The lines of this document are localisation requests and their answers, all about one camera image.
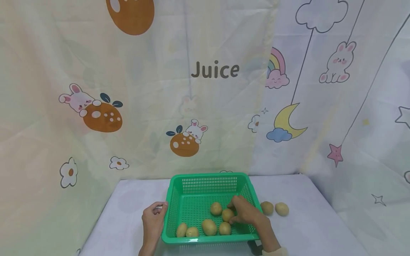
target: tabletop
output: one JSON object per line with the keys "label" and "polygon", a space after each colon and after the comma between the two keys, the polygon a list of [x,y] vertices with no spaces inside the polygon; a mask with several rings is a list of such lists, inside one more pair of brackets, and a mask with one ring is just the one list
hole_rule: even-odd
{"label": "tabletop", "polygon": [[[303,174],[250,177],[259,202],[284,202],[289,215],[269,217],[279,243],[289,256],[367,256],[333,208]],[[142,245],[142,211],[164,201],[169,179],[122,180],[112,193],[81,256],[136,256]],[[155,255],[247,255],[246,242],[207,245],[166,245]]]}

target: forearm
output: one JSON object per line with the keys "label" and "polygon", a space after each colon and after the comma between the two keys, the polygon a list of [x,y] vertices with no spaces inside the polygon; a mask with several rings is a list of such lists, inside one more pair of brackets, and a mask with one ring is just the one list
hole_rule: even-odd
{"label": "forearm", "polygon": [[259,238],[265,252],[272,252],[280,249],[280,244],[273,232],[271,221],[266,216],[261,215],[258,217],[254,226],[259,233]]}
{"label": "forearm", "polygon": [[138,256],[154,256],[156,247],[156,244],[144,242],[138,253]]}

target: orange fruit illustration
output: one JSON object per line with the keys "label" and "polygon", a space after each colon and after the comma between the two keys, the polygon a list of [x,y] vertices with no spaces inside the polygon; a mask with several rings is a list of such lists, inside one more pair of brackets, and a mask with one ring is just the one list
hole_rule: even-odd
{"label": "orange fruit illustration", "polygon": [[192,136],[185,137],[182,133],[172,137],[170,142],[172,152],[178,156],[193,156],[199,150],[199,144],[195,142]]}
{"label": "orange fruit illustration", "polygon": [[128,35],[145,33],[154,20],[154,0],[117,0],[119,10],[114,10],[111,0],[106,0],[108,12],[115,25]]}
{"label": "orange fruit illustration", "polygon": [[114,132],[123,125],[123,118],[116,107],[102,102],[100,106],[88,105],[84,123],[94,131]]}

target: green plastic basket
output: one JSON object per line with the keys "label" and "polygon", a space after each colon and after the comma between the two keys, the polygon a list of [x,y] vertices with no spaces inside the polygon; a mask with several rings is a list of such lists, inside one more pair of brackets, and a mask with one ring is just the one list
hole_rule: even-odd
{"label": "green plastic basket", "polygon": [[[216,226],[222,216],[210,213],[211,204],[219,202],[226,209],[234,195],[242,195],[249,203],[258,208],[260,204],[249,177],[242,172],[182,174],[172,177],[166,200],[169,203],[165,215],[162,240],[167,244],[242,242],[258,240],[259,236],[252,225],[234,224],[230,236],[206,236],[202,221],[212,219]],[[176,231],[182,222],[188,227],[197,227],[199,237],[177,238]]]}

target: left hand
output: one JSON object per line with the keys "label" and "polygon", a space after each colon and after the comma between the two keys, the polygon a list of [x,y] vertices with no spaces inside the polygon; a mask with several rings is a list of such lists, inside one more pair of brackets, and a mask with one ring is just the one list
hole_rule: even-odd
{"label": "left hand", "polygon": [[164,217],[167,209],[168,202],[155,202],[142,213],[144,241],[139,256],[150,256],[154,254],[164,228]]}

